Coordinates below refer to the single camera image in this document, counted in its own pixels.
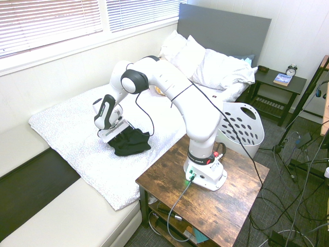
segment white wall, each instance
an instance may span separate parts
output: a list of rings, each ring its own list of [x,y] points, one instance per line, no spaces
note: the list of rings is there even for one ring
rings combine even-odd
[[[0,134],[35,113],[109,82],[120,60],[158,55],[177,24],[0,77]]]
[[[323,57],[329,55],[328,0],[188,0],[188,3],[272,19],[259,64],[281,72],[285,72],[290,64],[297,64],[297,76],[307,79],[306,85]],[[277,91],[278,94],[273,96],[269,90],[273,92],[272,88],[263,87],[260,93],[287,102],[289,93]],[[315,97],[307,110],[322,115],[324,104],[324,99]],[[322,122],[309,114],[304,117]]]

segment black cloth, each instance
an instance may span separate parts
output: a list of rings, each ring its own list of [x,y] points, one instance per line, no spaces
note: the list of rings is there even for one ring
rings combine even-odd
[[[143,133],[140,129],[133,129],[129,126],[110,140],[108,144],[115,149],[114,153],[117,156],[128,156],[151,149],[148,144],[149,138],[148,132]]]

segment nightstand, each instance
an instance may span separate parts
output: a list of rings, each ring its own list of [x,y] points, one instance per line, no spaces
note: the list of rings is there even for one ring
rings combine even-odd
[[[189,137],[183,136],[136,180],[140,190],[142,224],[148,226],[152,210],[157,217],[151,214],[150,224],[175,246],[232,247],[261,189],[254,164],[246,156],[227,148],[221,159],[228,174],[224,185],[217,191],[210,191],[192,183],[174,208],[184,220],[170,220],[173,234],[186,239],[183,236],[185,229],[193,226],[209,240],[199,244],[176,242],[167,231],[168,215],[157,210],[159,202],[161,207],[169,210],[188,184],[183,165],[189,143]],[[264,181],[269,169],[257,162],[255,165]],[[148,193],[159,202],[148,205]]]
[[[255,74],[255,84],[251,85],[249,93],[245,102],[252,105],[257,111],[266,117],[278,121],[278,126],[281,126],[285,120],[290,107],[292,106],[297,95],[302,93],[305,86],[306,79],[294,76],[288,86],[283,86],[274,83],[274,79],[278,74],[284,74],[273,69],[270,69],[267,73],[257,72]],[[262,84],[275,87],[291,93],[291,97],[288,103],[282,103],[258,94],[259,88]]]

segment white pillow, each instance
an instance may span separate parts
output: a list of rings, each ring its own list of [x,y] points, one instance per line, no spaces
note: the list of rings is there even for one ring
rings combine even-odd
[[[191,80],[196,68],[201,64],[205,52],[206,49],[198,44],[192,36],[189,36],[186,45],[170,62]]]
[[[187,39],[185,39],[182,35],[177,33],[176,30],[174,30],[169,37],[166,38],[164,41],[159,57],[165,58],[167,61],[171,61],[177,53],[185,46],[187,42]]]
[[[245,61],[207,49],[191,80],[211,89],[226,90],[235,83],[253,84],[255,71]]]

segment alarm clock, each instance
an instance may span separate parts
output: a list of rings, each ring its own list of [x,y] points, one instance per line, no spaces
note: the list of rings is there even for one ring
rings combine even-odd
[[[296,74],[296,70],[297,70],[297,65],[291,64],[288,66],[288,68],[286,70],[286,75],[294,76]]]

